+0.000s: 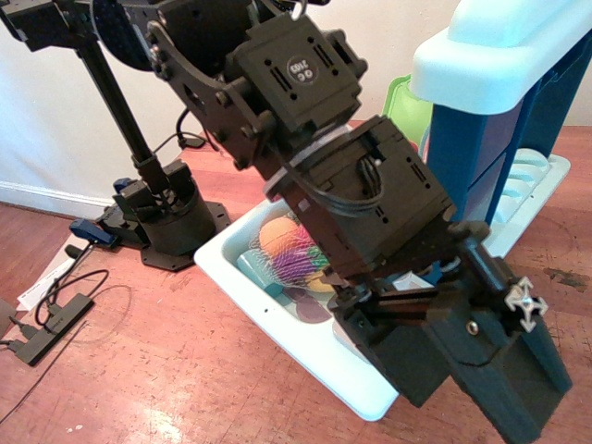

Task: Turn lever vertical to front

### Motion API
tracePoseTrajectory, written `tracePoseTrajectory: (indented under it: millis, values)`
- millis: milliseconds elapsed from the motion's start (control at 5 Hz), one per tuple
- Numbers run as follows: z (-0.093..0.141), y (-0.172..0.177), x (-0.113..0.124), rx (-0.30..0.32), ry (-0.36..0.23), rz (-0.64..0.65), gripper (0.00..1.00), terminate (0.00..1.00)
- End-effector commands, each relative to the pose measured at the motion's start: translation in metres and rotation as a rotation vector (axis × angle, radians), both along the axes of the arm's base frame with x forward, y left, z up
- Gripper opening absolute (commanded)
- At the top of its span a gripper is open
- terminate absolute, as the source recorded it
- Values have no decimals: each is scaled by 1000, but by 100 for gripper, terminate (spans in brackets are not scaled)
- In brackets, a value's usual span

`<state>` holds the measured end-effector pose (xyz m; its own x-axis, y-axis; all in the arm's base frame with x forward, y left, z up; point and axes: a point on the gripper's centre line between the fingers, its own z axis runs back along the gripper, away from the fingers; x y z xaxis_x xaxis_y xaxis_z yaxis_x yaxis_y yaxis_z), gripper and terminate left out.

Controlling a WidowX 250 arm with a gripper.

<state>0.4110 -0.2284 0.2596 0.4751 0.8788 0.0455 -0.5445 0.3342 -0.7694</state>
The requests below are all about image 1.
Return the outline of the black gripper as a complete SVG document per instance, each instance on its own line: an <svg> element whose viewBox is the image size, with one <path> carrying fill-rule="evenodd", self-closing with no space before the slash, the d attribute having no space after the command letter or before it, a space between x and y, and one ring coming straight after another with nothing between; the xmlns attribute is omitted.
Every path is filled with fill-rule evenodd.
<svg viewBox="0 0 592 444"><path fill-rule="evenodd" d="M504 257L524 233L527 223L494 222L484 245L494 257ZM422 290L435 286L440 271L402 272L387 278L388 290ZM547 312L527 277L517 284L522 299L512 296L508 307L524 312L526 332L536 326L535 315ZM502 347L465 339L449 347L449 365L421 323L373 324L371 351L388 382L413 406L422 407L452 375L505 440L536 440L573 383L546 330L515 334Z"/></svg>

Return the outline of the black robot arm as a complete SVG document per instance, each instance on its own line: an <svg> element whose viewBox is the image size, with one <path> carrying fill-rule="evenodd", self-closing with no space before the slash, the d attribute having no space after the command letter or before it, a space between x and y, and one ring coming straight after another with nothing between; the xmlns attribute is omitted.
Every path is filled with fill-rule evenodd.
<svg viewBox="0 0 592 444"><path fill-rule="evenodd" d="M548 307L488 254L481 221L449 195L386 117L353 130L366 62L343 31L276 1L5 1L32 51L66 47L151 71L281 198L327 258L329 308L410 403L447 378L509 443L539 438L572 382Z"/></svg>

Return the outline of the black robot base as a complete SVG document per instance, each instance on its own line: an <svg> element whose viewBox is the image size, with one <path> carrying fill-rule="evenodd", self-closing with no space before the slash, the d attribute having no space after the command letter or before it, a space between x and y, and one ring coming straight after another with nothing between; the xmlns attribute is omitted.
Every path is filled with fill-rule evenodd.
<svg viewBox="0 0 592 444"><path fill-rule="evenodd" d="M230 225L222 203L207 202L182 160L162 166L153 154L136 162L139 179L114 183L114 204L96 220L113 245L136 248L147 266L178 272Z"/></svg>

